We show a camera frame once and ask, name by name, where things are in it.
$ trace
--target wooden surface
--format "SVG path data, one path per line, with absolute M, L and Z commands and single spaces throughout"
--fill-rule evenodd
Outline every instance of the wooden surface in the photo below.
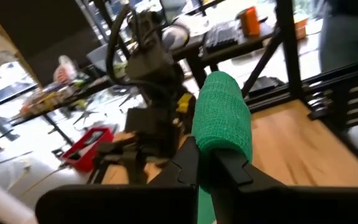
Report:
M 253 165 L 287 185 L 358 186 L 358 159 L 292 101 L 252 115 Z

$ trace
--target red box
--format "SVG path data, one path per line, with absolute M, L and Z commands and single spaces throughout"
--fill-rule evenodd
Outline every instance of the red box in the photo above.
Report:
M 81 158 L 79 159 L 69 159 L 68 157 L 73 153 L 84 149 L 86 147 L 85 142 L 92 136 L 93 133 L 97 131 L 102 131 L 102 135 L 94 142 L 93 146 L 89 151 L 87 151 Z M 76 142 L 71 149 L 65 152 L 62 155 L 62 159 L 67 162 L 67 164 L 73 166 L 76 170 L 89 172 L 93 169 L 93 161 L 92 159 L 96 156 L 96 148 L 98 144 L 102 141 L 111 142 L 114 139 L 113 134 L 111 133 L 109 128 L 91 128 L 85 135 Z

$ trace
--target orange bottle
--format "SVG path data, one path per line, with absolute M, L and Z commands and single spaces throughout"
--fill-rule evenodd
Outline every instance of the orange bottle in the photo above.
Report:
M 241 15 L 241 29 L 245 37 L 260 35 L 258 15 L 254 6 L 248 8 Z

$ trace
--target keyboard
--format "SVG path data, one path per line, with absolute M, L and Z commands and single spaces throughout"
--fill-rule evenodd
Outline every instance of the keyboard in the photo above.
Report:
M 204 46 L 208 53 L 216 52 L 239 41 L 238 23 L 228 21 L 216 24 L 206 34 Z

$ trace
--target monitor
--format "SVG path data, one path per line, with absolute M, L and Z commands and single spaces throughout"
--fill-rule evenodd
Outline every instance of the monitor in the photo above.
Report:
M 43 86 L 53 82 L 60 55 L 81 68 L 101 46 L 75 0 L 0 1 L 0 24 Z

